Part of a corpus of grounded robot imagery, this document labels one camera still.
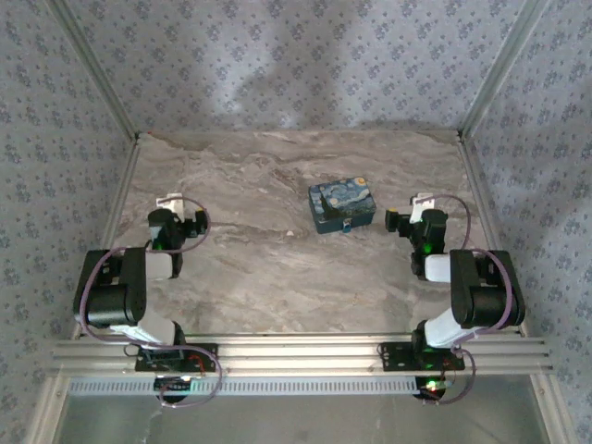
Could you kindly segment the blue starry night print box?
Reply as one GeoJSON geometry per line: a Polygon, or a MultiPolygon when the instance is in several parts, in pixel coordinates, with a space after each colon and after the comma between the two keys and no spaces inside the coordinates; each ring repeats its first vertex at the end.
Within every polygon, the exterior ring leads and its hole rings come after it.
{"type": "Polygon", "coordinates": [[[376,203],[364,177],[312,185],[308,188],[308,202],[318,234],[343,232],[345,218],[353,220],[353,228],[368,226],[376,213],[376,203]]]}

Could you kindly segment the controller board with green light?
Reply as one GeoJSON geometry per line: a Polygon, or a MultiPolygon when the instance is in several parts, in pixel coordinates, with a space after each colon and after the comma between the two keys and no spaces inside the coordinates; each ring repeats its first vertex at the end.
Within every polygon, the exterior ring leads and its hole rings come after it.
{"type": "Polygon", "coordinates": [[[153,391],[163,407],[192,407],[208,401],[206,396],[193,392],[202,382],[201,376],[157,377],[153,383],[153,391]]]}
{"type": "Polygon", "coordinates": [[[444,397],[452,382],[445,377],[417,376],[415,384],[418,392],[413,396],[424,403],[438,404],[444,397]]]}

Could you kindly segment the aluminium table edge rail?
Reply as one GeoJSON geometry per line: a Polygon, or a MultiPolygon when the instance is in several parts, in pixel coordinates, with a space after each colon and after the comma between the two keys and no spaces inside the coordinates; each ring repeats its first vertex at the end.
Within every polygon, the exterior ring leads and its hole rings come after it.
{"type": "Polygon", "coordinates": [[[491,249],[503,250],[497,208],[489,192],[485,170],[481,167],[475,145],[471,141],[466,141],[463,137],[459,137],[459,144],[462,161],[478,209],[487,245],[491,249]]]}
{"type": "Polygon", "coordinates": [[[130,152],[121,176],[117,185],[117,192],[108,219],[106,220],[105,230],[101,238],[100,247],[102,249],[110,248],[117,237],[117,227],[121,219],[123,207],[127,199],[131,180],[136,167],[139,155],[138,138],[133,140],[130,152]]]}

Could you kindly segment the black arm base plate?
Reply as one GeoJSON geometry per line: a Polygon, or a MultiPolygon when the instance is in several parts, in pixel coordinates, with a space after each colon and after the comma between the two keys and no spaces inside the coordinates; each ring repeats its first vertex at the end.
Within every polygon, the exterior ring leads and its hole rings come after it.
{"type": "Polygon", "coordinates": [[[218,345],[198,343],[173,346],[139,348],[135,370],[138,372],[214,373],[218,345]]]}
{"type": "Polygon", "coordinates": [[[385,372],[464,370],[464,359],[450,350],[423,347],[411,342],[382,342],[376,347],[385,372]]]}

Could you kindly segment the aluminium mounting rail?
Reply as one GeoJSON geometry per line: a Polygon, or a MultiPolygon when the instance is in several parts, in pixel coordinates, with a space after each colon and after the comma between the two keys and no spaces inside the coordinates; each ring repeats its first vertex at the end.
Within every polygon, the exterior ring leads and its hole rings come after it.
{"type": "MultiPolygon", "coordinates": [[[[406,334],[268,334],[204,335],[191,342],[215,343],[218,359],[230,376],[375,376],[382,372],[378,345],[407,342],[406,334]]],[[[516,331],[485,335],[463,347],[480,375],[530,375],[553,369],[549,347],[541,338],[516,331]]],[[[53,364],[71,374],[128,374],[134,360],[119,343],[90,338],[59,341],[53,364]]]]}

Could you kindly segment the aluminium frame post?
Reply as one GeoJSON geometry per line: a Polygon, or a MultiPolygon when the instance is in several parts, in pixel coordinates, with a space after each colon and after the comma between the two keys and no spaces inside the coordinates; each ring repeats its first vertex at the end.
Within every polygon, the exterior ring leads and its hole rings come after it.
{"type": "Polygon", "coordinates": [[[75,50],[79,61],[105,102],[119,128],[131,139],[136,139],[136,129],[112,87],[106,72],[92,50],[82,27],[76,20],[67,0],[44,0],[75,50]]]}
{"type": "Polygon", "coordinates": [[[524,0],[516,20],[458,128],[462,142],[470,139],[477,130],[551,2],[552,0],[524,0]]]}

